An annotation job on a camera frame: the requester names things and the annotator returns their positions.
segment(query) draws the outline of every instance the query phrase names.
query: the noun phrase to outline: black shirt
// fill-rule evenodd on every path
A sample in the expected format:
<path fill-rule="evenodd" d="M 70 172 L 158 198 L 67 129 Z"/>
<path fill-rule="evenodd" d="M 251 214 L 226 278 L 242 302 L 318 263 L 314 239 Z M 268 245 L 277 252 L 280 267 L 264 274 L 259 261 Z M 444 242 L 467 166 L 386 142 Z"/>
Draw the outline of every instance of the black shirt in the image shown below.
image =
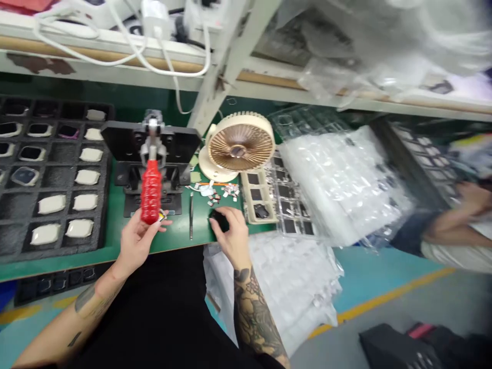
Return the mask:
<path fill-rule="evenodd" d="M 69 367 L 283 368 L 240 351 L 210 315 L 205 293 L 203 247 L 150 256 Z"/>

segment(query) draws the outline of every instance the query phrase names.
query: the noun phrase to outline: hand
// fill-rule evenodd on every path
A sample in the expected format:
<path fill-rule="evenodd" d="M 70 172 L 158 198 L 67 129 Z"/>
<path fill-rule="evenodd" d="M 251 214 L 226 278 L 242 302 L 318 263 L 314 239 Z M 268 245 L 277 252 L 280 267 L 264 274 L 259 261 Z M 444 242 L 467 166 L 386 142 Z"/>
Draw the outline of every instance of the hand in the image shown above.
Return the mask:
<path fill-rule="evenodd" d="M 121 232 L 121 250 L 113 264 L 116 277 L 128 278 L 147 259 L 150 245 L 157 232 L 165 232 L 172 220 L 157 221 L 148 225 L 140 220 L 142 209 L 138 209 Z"/>
<path fill-rule="evenodd" d="M 215 210 L 225 215 L 229 222 L 229 230 L 224 233 L 215 219 L 209 219 L 222 251 L 235 270 L 251 268 L 248 226 L 242 212 L 230 207 L 220 207 Z"/>
<path fill-rule="evenodd" d="M 461 207 L 472 215 L 492 209 L 492 192 L 470 182 L 459 183 L 457 190 L 462 197 Z"/>

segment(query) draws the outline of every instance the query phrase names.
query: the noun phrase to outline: dark shorts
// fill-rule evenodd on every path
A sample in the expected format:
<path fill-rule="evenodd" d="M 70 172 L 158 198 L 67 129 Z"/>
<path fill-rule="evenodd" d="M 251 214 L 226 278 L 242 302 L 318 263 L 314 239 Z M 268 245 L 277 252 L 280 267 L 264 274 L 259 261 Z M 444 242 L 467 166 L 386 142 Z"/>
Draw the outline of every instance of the dark shorts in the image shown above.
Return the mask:
<path fill-rule="evenodd" d="M 424 257 L 420 249 L 423 234 L 440 214 L 441 212 L 438 211 L 415 210 L 391 240 L 390 244 L 398 250 Z"/>

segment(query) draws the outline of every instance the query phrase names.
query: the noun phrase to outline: tattoo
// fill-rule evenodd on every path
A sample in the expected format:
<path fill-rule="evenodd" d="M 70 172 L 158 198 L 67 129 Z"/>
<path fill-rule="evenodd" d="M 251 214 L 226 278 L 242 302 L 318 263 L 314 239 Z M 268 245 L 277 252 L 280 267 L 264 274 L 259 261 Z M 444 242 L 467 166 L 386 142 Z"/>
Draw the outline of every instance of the tattoo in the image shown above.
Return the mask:
<path fill-rule="evenodd" d="M 82 332 L 79 332 L 75 335 L 75 337 L 73 338 L 73 340 L 68 344 L 68 347 L 73 347 L 74 344 L 75 344 L 75 341 L 77 340 L 77 338 L 82 334 Z"/>
<path fill-rule="evenodd" d="M 290 367 L 253 268 L 234 271 L 234 296 L 238 310 L 238 339 L 254 352 L 269 354 L 285 367 Z"/>
<path fill-rule="evenodd" d="M 82 292 L 75 301 L 75 312 L 79 313 L 80 310 L 89 302 L 89 300 L 96 293 L 95 284 L 92 284 L 84 292 Z"/>
<path fill-rule="evenodd" d="M 124 283 L 125 282 L 123 281 L 121 285 L 106 298 L 96 295 L 95 284 L 93 284 L 82 292 L 79 297 L 77 297 L 77 300 L 75 301 L 75 312 L 79 314 L 82 319 L 86 319 L 88 317 L 98 319 L 106 312 L 109 305 L 113 302 L 116 295 L 123 287 Z"/>

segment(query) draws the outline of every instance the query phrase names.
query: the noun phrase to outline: tattooed arm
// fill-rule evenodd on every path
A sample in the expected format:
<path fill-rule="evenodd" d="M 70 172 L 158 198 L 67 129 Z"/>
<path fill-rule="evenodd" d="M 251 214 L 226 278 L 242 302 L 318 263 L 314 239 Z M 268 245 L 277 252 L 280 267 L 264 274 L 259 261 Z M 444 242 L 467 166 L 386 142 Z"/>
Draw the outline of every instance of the tattooed arm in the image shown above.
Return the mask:
<path fill-rule="evenodd" d="M 217 221 L 210 219 L 217 241 L 234 267 L 235 325 L 239 347 L 257 354 L 268 354 L 290 369 L 289 358 L 251 264 L 244 216 L 234 208 L 216 210 L 225 215 L 230 227 L 223 233 Z"/>
<path fill-rule="evenodd" d="M 121 233 L 121 250 L 114 264 L 63 310 L 22 352 L 13 368 L 68 363 L 84 346 L 126 279 L 146 260 L 152 239 L 170 225 L 168 220 L 148 226 L 137 211 Z"/>

